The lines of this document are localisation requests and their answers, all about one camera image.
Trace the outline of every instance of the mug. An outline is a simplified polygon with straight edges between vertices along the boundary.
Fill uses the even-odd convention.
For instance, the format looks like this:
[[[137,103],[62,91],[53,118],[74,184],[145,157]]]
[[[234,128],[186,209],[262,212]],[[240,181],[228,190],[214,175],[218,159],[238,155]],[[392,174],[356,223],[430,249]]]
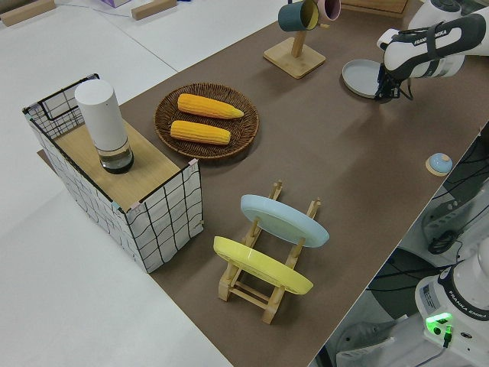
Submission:
[[[334,21],[342,10],[340,0],[316,0],[319,9],[319,21]]]
[[[278,12],[278,24],[285,32],[309,31],[319,20],[318,5],[313,0],[303,0],[284,5]]]

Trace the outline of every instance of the white cylindrical speaker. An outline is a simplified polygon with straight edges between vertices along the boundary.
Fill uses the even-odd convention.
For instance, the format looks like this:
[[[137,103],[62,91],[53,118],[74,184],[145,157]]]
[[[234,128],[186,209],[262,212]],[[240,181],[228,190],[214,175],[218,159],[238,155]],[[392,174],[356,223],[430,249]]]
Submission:
[[[114,88],[104,80],[87,80],[76,88],[75,99],[102,166],[113,174],[127,172],[134,155]]]

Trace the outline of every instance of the grid-patterned box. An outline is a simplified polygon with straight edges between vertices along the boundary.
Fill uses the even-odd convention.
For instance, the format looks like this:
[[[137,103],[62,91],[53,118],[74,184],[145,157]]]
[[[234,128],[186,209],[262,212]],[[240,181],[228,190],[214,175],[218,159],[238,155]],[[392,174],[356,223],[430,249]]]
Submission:
[[[99,76],[88,76],[26,107],[23,113],[75,201],[134,261],[152,272],[203,230],[199,162],[190,161],[123,210],[56,142],[84,124],[74,93],[80,83],[94,78]]]

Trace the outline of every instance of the glass base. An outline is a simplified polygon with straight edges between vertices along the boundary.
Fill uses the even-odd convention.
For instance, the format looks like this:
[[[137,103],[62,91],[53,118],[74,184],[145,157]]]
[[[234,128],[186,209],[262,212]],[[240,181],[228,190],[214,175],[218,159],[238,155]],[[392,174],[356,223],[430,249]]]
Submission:
[[[100,164],[102,165],[102,167],[104,167],[104,169],[110,174],[125,174],[131,169],[133,163],[134,163],[134,155],[132,154],[132,151],[131,151],[130,161],[124,165],[114,164],[113,161],[104,162],[103,160],[100,160]]]

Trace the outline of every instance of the round wicker tray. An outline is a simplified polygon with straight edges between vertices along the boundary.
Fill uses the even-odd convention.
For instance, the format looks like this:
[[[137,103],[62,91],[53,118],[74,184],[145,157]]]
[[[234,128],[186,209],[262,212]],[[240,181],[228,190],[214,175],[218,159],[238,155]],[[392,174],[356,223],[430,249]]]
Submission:
[[[212,119],[181,112],[176,101],[181,93],[217,99],[229,103],[244,112],[239,119]],[[225,128],[231,132],[228,145],[212,145],[174,139],[170,136],[170,127],[175,120],[187,120]],[[246,149],[257,134],[258,112],[248,98],[227,86],[211,83],[196,83],[183,86],[168,94],[154,113],[154,126],[160,139],[173,150],[188,157],[203,160],[215,160],[232,157]]]

